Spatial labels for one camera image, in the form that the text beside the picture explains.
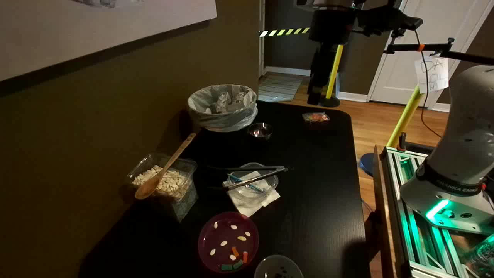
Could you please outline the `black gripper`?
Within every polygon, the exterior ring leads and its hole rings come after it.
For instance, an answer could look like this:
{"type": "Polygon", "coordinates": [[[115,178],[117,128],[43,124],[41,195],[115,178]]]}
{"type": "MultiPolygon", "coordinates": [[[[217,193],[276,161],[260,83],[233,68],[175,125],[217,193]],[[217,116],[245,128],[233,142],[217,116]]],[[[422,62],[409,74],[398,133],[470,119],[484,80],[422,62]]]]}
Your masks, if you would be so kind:
{"type": "Polygon", "coordinates": [[[396,0],[365,9],[367,0],[294,0],[294,6],[311,12],[308,39],[317,43],[342,45],[353,26],[370,37],[387,31],[415,31],[422,25],[418,17],[405,15],[396,0]]]}

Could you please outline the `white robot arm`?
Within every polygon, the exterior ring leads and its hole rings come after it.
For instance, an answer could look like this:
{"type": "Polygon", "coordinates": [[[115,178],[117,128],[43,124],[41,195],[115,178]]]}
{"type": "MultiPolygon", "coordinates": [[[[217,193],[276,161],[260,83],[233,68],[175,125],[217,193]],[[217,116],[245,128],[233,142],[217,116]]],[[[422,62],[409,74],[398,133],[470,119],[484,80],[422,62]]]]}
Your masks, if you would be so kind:
{"type": "MultiPolygon", "coordinates": [[[[342,39],[353,25],[364,35],[388,31],[393,37],[422,25],[395,3],[365,9],[365,0],[296,0],[322,20],[313,34],[319,40],[342,39]]],[[[483,179],[494,167],[494,65],[487,57],[453,52],[447,43],[415,43],[415,51],[435,51],[442,57],[466,60],[470,66],[458,76],[444,134],[399,198],[430,224],[449,230],[489,233],[494,230],[494,201],[483,179]]]]}

